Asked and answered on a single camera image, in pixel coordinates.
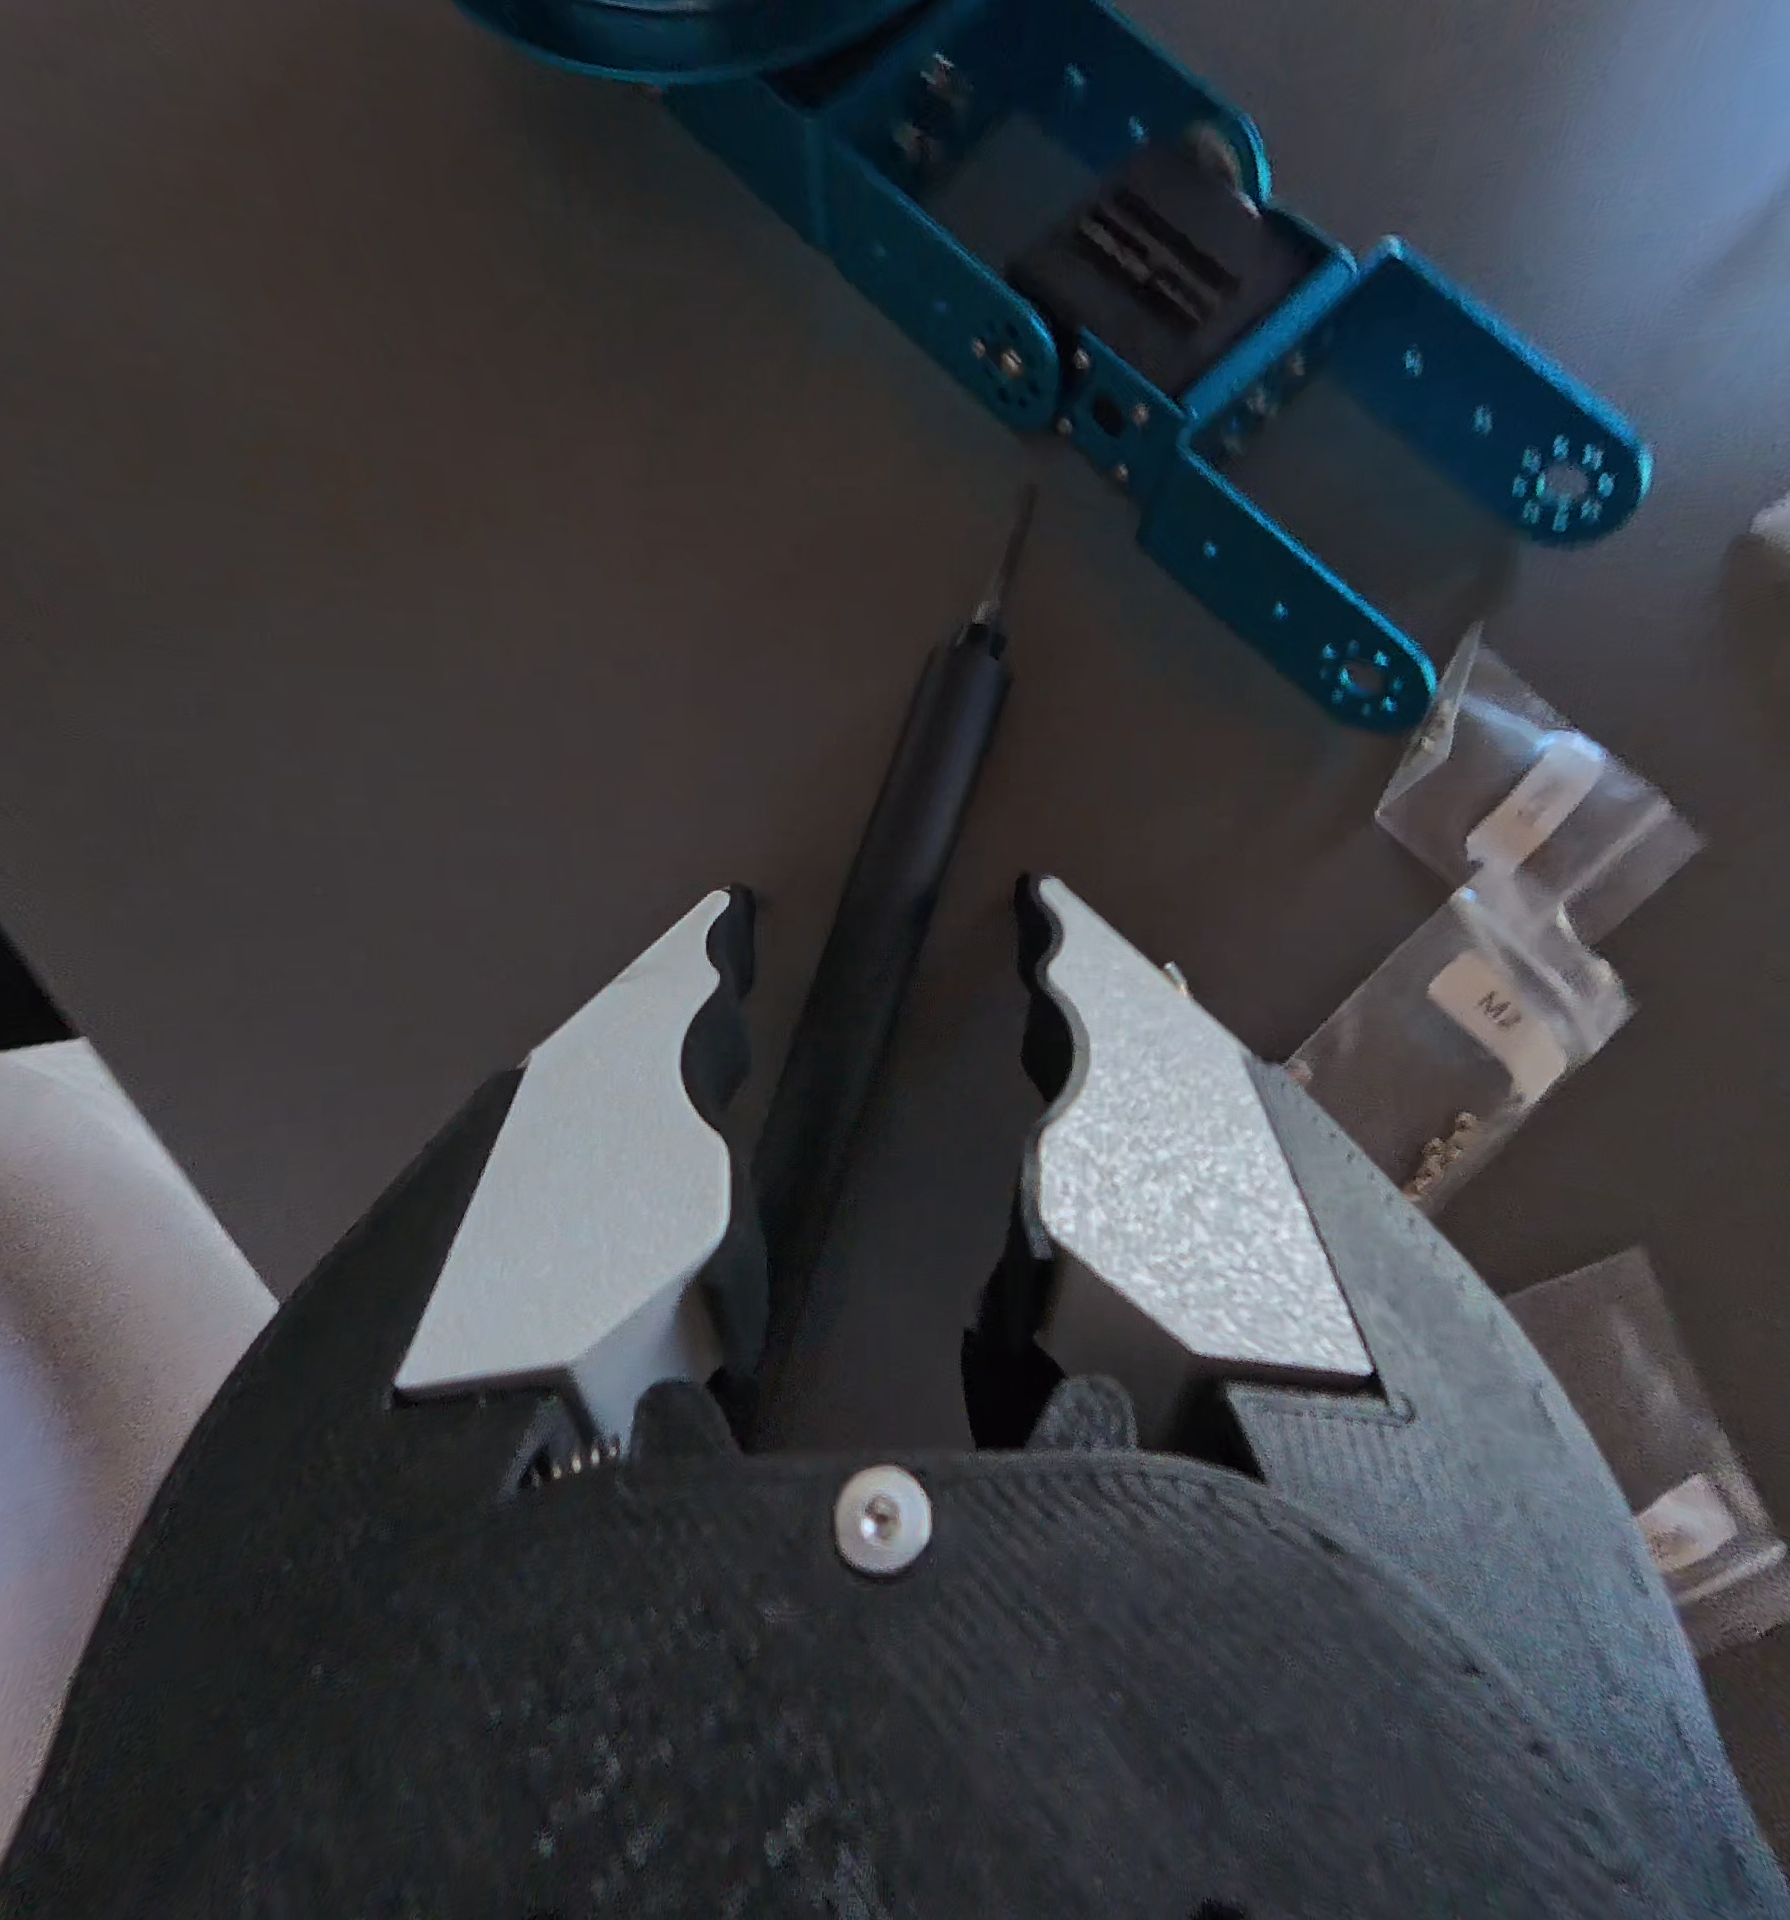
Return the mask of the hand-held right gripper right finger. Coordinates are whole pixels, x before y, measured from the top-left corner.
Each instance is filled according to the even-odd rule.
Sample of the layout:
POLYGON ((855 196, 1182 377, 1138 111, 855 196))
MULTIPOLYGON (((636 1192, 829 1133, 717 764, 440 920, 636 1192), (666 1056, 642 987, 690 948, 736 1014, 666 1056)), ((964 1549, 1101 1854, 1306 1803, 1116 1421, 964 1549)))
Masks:
POLYGON ((977 1449, 1023 1449, 1067 1377, 1120 1385, 1146 1449, 1216 1440, 1227 1385, 1374 1400, 1255 1052, 1066 882, 1019 875, 1012 917, 1044 1112, 964 1331, 977 1449))

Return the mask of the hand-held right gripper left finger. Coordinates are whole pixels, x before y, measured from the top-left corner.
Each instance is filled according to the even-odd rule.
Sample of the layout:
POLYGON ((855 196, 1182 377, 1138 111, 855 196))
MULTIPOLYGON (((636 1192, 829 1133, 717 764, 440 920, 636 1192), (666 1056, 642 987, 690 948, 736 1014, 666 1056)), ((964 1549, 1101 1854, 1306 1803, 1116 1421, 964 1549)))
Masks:
POLYGON ((520 1068, 403 1354, 403 1400, 559 1389, 621 1440, 663 1377, 752 1377, 770 1257, 725 1133, 755 897, 709 890, 520 1068))

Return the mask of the black electric screwdriver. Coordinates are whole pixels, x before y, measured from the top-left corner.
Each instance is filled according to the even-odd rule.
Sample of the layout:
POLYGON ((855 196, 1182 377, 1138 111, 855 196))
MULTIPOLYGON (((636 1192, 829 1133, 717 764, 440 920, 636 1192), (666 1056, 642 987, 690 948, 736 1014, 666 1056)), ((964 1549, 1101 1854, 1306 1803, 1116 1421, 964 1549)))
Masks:
POLYGON ((744 1444, 770 1424, 858 1127, 998 732, 1012 684, 1011 592, 1034 509, 1039 485, 1027 482, 974 614, 920 668, 761 1116, 752 1179, 770 1313, 761 1358, 742 1389, 744 1444))

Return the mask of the blue toy robot arm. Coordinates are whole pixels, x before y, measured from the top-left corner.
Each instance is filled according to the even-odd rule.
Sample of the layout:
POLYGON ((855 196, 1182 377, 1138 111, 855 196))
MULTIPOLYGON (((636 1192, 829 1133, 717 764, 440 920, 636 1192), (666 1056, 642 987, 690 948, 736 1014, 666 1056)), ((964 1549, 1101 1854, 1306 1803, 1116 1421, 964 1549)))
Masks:
POLYGON ((466 2, 642 84, 1004 427, 1138 504, 1138 546, 1332 718, 1396 732, 1435 668, 1246 488, 1319 377, 1536 546, 1602 540, 1637 427, 1402 238, 1281 206, 1255 120, 1116 2, 466 2))

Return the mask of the dark grey desk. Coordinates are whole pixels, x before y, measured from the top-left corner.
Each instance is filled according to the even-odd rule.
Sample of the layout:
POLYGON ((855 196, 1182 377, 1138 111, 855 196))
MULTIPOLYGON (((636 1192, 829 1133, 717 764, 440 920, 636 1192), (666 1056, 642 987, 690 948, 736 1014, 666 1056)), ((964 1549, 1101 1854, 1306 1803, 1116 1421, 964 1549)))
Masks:
MULTIPOLYGON (((1132 2, 1281 199, 1402 234, 1655 444, 1520 550, 1314 386, 1246 485, 1472 620, 1704 831, 1628 1026, 1444 1213, 1504 1294, 1645 1245, 1790 1540, 1790 2, 1132 2)), ((1336 728, 652 95, 451 2, 0 2, 0 920, 285 1294, 690 902, 758 890, 761 1116, 912 673, 1019 475, 1017 687, 799 1433, 959 1437, 1031 1116, 1011 889, 1271 1061, 1444 889, 1336 728)), ((1790 1872, 1790 1627, 1713 1665, 1790 1872)))

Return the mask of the small clear screw bag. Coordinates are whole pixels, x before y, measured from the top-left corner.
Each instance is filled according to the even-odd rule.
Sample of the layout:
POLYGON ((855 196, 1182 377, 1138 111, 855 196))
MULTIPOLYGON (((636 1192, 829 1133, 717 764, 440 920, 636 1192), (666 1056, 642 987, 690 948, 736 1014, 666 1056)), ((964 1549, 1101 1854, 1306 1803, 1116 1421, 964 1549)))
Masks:
POLYGON ((1435 1213, 1628 1015, 1623 980, 1557 897, 1472 882, 1287 1068, 1417 1213, 1435 1213))
POLYGON ((1790 1545, 1726 1437, 1645 1249, 1508 1298, 1618 1476, 1697 1658, 1790 1625, 1790 1545))
POLYGON ((1374 821, 1453 889, 1516 890, 1596 948, 1702 850, 1696 821, 1470 625, 1374 821))

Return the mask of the person's white shirt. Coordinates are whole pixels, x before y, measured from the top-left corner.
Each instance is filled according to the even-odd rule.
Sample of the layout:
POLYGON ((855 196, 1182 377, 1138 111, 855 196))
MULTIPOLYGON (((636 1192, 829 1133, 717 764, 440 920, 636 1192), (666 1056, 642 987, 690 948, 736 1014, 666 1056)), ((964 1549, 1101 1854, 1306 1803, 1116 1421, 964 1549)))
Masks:
POLYGON ((91 1042, 0 1049, 0 1857, 127 1549, 272 1313, 91 1042))

